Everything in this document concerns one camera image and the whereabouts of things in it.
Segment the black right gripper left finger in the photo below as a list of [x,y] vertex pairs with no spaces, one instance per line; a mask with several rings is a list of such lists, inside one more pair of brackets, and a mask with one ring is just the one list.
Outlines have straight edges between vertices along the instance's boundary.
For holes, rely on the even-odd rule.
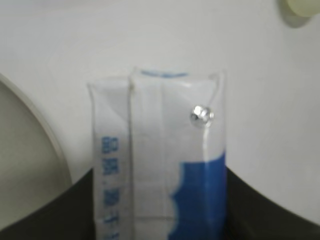
[[41,209],[0,231],[2,240],[94,240],[93,170]]

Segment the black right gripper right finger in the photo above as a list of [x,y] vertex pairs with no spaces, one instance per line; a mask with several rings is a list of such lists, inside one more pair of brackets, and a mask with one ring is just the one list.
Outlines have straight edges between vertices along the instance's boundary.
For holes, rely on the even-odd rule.
[[318,240],[320,226],[269,200],[227,169],[226,240]]

